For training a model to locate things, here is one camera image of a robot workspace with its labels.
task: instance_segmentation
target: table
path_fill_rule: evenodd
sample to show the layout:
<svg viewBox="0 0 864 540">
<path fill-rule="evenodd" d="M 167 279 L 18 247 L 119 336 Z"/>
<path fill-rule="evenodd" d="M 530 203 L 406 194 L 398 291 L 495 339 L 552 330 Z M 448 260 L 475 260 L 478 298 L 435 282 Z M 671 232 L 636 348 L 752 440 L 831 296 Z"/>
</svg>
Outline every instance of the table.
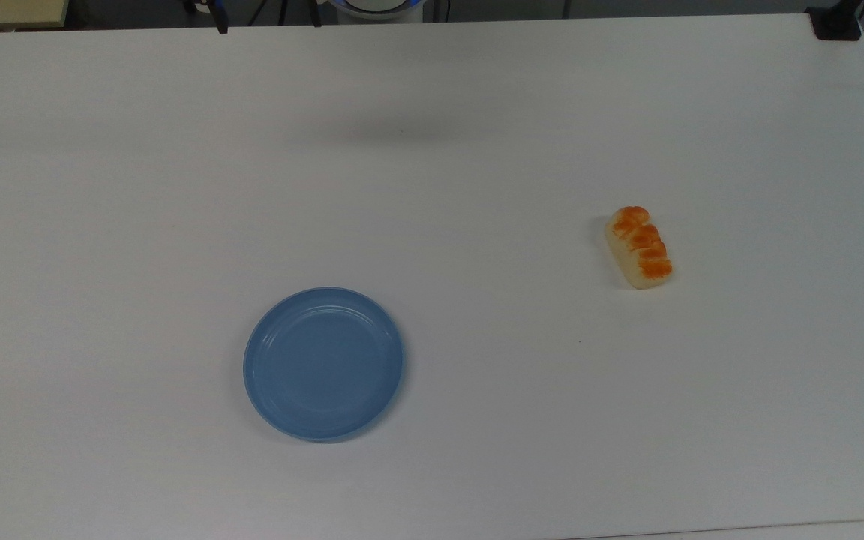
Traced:
<svg viewBox="0 0 864 540">
<path fill-rule="evenodd" d="M 601 229 L 678 266 L 623 283 Z M 359 290 L 373 430 L 241 380 Z M 864 520 L 864 40 L 806 15 L 0 34 L 0 538 Z"/>
<path fill-rule="evenodd" d="M 0 0 L 0 30 L 61 28 L 68 0 Z"/>
</svg>

